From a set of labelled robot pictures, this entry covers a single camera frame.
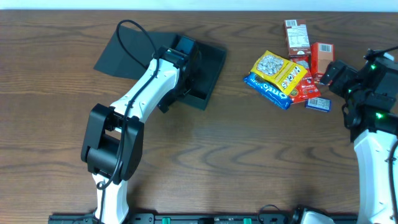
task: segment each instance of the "blue oreo package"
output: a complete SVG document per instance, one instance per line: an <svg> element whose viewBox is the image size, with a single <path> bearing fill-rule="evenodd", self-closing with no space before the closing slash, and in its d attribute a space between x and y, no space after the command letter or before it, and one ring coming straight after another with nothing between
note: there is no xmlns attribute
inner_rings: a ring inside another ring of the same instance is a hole
<svg viewBox="0 0 398 224"><path fill-rule="evenodd" d="M253 72L245 77L243 81L284 110L287 110L293 103L289 96Z"/></svg>

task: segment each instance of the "red snack package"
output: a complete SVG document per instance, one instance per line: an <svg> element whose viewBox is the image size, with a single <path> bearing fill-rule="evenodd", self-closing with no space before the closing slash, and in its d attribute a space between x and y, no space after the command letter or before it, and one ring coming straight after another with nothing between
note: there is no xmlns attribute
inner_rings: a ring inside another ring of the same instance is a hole
<svg viewBox="0 0 398 224"><path fill-rule="evenodd" d="M319 97L321 93L319 92L311 76L310 67L308 66L308 56L296 57L290 60L302 65L307 69L307 74L304 75L304 77L289 95L293 100L293 103L300 103L307 99Z"/></svg>
<svg viewBox="0 0 398 224"><path fill-rule="evenodd" d="M315 82L319 82L329 63L335 60L335 46L317 42L311 45L311 52L312 78Z"/></svg>

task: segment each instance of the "snack bag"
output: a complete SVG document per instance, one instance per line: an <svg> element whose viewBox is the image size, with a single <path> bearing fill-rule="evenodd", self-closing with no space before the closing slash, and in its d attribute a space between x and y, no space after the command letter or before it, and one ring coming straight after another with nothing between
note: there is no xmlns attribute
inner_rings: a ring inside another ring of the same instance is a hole
<svg viewBox="0 0 398 224"><path fill-rule="evenodd" d="M307 71L303 66L267 50L254 64L251 72L274 84L282 93L289 95Z"/></svg>
<svg viewBox="0 0 398 224"><path fill-rule="evenodd" d="M307 69L307 74L301 79L298 85L290 92L290 98L293 100L293 103L300 103L307 99L311 99L314 97L318 97L321 95L318 90L313 78L311 76L310 67L309 67L309 59L308 56L302 56L297 58L290 59L291 61L302 65L305 69Z"/></svg>
<svg viewBox="0 0 398 224"><path fill-rule="evenodd" d="M285 93L282 93L255 73L251 72L243 81L283 110L287 110L292 104L292 100Z"/></svg>

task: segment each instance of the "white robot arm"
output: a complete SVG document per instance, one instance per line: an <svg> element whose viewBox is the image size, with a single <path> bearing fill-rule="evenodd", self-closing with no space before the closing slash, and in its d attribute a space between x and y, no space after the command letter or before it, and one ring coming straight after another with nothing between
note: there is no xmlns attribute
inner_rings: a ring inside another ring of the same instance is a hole
<svg viewBox="0 0 398 224"><path fill-rule="evenodd" d="M175 67L173 63L164 59L159 59L160 66L157 76L146 86L141 94L132 103L132 108L129 110L128 118L137 117L139 121L145 123L148 116L152 113L159 101L170 91L175 88L178 83L180 69ZM156 59L150 61L149 68L146 73L138 80L138 82L118 101L111 104L114 107L114 112L123 114L126 106L131 98L138 92L138 90L154 75L156 68ZM93 174L95 184L99 182L107 182L109 179L101 174ZM106 188L106 194L102 199L102 191L97 189L98 208L95 212L95 217L99 219L101 211L101 203L103 200L103 223L122 223L126 218L129 207L127 205L127 181L122 180L119 184L110 184Z"/></svg>
<svg viewBox="0 0 398 224"><path fill-rule="evenodd" d="M161 47L158 52L160 58L151 60L145 74L124 96L109 108L96 105L90 113L81 159L87 162L98 186L95 218L101 219L102 223L122 223L128 214L127 180L141 159L147 118L156 106L167 109L190 89L187 80L191 80L195 73L199 54L195 41L182 37L176 50ZM105 130L122 132L121 140L108 136ZM119 150L122 142L124 150ZM104 187L99 187L104 183L109 184L105 194L101 189Z"/></svg>
<svg viewBox="0 0 398 224"><path fill-rule="evenodd" d="M339 60L332 62L321 79L323 84L332 81L329 89L346 100L345 127L351 131L359 164L360 224L398 223L394 187L398 186L394 178L398 117L390 113L398 92L398 64L388 50L369 50L364 57L368 62L360 71ZM321 211L297 210L301 212L296 212L296 223L334 223Z"/></svg>
<svg viewBox="0 0 398 224"><path fill-rule="evenodd" d="M360 207L358 223L393 224L393 204L389 183L388 160L397 136L384 131L365 130L354 141L359 165ZM393 166L398 174L398 166Z"/></svg>

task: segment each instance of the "wood grain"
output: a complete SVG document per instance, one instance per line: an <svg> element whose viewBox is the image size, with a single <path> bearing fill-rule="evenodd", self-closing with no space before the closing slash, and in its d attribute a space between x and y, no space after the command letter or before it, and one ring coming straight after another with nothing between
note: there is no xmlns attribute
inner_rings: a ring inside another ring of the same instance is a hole
<svg viewBox="0 0 398 224"><path fill-rule="evenodd" d="M368 48L396 45L398 14L347 12L2 11L0 13L0 223L45 223L53 212L95 209L80 160L88 114L134 80L93 66L122 19L228 49L206 111L181 103L146 123L129 203L160 213L255 213L273 203L329 212L359 208L358 168L343 100L330 113L282 111L242 78L266 50L286 56L282 21L307 20L311 42L330 42L357 68Z"/></svg>

